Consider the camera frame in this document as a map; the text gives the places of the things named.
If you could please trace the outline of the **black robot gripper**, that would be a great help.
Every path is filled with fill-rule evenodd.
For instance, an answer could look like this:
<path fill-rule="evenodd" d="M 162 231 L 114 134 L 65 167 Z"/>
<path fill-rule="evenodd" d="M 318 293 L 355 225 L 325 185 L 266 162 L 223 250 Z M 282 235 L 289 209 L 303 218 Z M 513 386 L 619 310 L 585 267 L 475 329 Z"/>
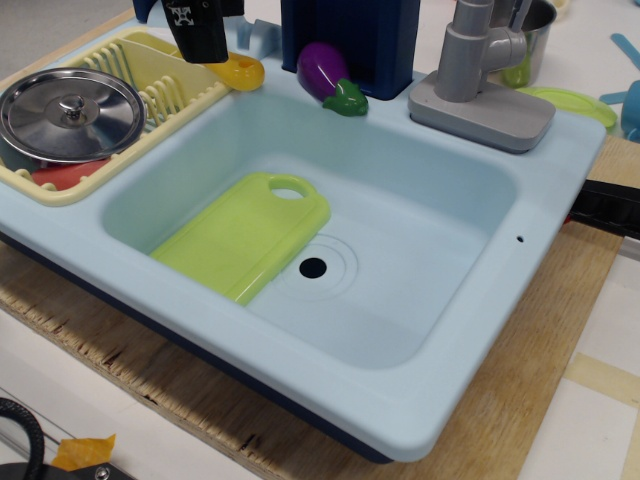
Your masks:
<path fill-rule="evenodd" d="M 185 61 L 224 63 L 228 49 L 220 1 L 161 2 L 167 24 Z"/>

